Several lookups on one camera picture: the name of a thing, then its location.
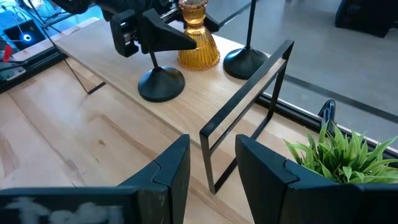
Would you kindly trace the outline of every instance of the potted plant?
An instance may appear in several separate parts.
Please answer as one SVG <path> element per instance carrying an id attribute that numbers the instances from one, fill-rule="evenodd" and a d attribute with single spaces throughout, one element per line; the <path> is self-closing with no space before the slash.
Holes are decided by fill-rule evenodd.
<path id="1" fill-rule="evenodd" d="M 388 166 L 398 159 L 382 159 L 384 150 L 396 138 L 378 144 L 369 152 L 363 134 L 359 136 L 352 131 L 349 139 L 333 124 L 333 136 L 326 131 L 327 126 L 325 124 L 320 130 L 318 142 L 308 133 L 309 146 L 285 140 L 298 164 L 338 183 L 392 183 L 398 180 L 398 169 Z"/>

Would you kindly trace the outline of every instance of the black metal frame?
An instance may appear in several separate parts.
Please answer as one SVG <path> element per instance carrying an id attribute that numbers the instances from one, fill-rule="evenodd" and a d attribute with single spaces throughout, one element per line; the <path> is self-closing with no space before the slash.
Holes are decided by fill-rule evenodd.
<path id="1" fill-rule="evenodd" d="M 213 170 L 211 168 L 211 155 L 216 151 L 217 147 L 221 144 L 224 138 L 228 135 L 228 133 L 236 126 L 236 124 L 241 120 L 241 118 L 246 114 L 246 112 L 250 109 L 250 107 L 256 102 L 256 99 L 262 95 L 265 89 L 272 83 L 272 81 L 276 78 L 275 88 L 273 97 L 271 98 L 271 105 L 268 111 L 267 116 L 261 122 L 261 124 L 257 127 L 257 129 L 252 134 L 252 138 L 256 139 L 261 131 L 266 127 L 268 122 L 271 120 L 272 115 L 274 114 L 277 99 L 279 96 L 280 89 L 282 87 L 282 82 L 284 79 L 287 62 L 289 61 L 290 53 L 292 52 L 294 41 L 286 40 L 272 56 L 261 65 L 261 67 L 253 74 L 253 76 L 228 100 L 228 102 L 212 117 L 209 122 L 205 124 L 205 126 L 200 130 L 200 144 L 201 150 L 203 153 L 203 160 L 205 162 L 206 168 L 206 176 L 209 185 L 209 190 L 211 193 L 215 194 L 221 188 L 221 186 L 225 183 L 226 179 L 231 175 L 232 171 L 235 169 L 237 163 L 236 158 L 232 161 L 232 163 L 227 167 L 227 169 L 223 172 L 221 177 L 214 184 L 213 179 Z M 272 66 L 280 59 L 284 59 L 285 61 L 279 67 L 279 69 L 275 72 L 276 75 L 273 75 L 272 78 L 261 88 L 261 91 L 255 96 L 249 104 L 240 112 L 238 117 L 227 127 L 224 133 L 215 141 L 212 146 L 209 146 L 209 136 L 212 132 L 224 121 L 224 119 L 235 109 L 235 107 L 241 102 L 241 100 L 252 90 L 254 86 L 257 85 L 259 80 L 263 78 L 266 73 L 271 69 Z"/>

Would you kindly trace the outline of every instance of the amber glass vase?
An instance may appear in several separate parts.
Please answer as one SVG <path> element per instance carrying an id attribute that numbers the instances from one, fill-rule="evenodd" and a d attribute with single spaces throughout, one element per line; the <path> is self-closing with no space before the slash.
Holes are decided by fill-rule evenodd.
<path id="1" fill-rule="evenodd" d="M 180 0 L 178 5 L 187 22 L 184 34 L 197 42 L 193 50 L 178 51 L 178 62 L 188 70 L 200 71 L 215 66 L 220 61 L 216 42 L 208 29 L 203 25 L 206 17 L 208 0 Z"/>

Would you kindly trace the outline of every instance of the round black base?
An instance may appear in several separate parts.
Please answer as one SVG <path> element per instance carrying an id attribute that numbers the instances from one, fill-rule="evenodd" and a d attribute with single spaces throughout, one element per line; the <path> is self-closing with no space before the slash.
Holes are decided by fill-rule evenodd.
<path id="1" fill-rule="evenodd" d="M 259 50 L 252 48 L 236 49 L 224 58 L 224 70 L 232 77 L 248 80 L 268 59 Z"/>
<path id="2" fill-rule="evenodd" d="M 185 86 L 184 76 L 171 67 L 154 68 L 141 77 L 138 92 L 151 102 L 165 102 L 178 96 Z"/>

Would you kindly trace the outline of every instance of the gray floor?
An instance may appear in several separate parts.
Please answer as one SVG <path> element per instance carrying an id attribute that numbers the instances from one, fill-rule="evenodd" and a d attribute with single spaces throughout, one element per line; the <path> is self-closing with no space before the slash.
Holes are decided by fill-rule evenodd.
<path id="1" fill-rule="evenodd" d="M 398 32 L 382 39 L 338 29 L 334 19 L 339 4 L 340 0 L 259 0 L 252 46 L 272 53 L 285 39 L 294 40 L 289 75 L 398 114 Z M 248 17 L 247 10 L 217 34 L 244 44 Z M 280 97 L 314 113 L 327 100 L 289 82 L 284 82 Z M 337 107 L 336 121 L 342 125 L 374 139 L 398 135 L 398 124 L 340 102 Z"/>

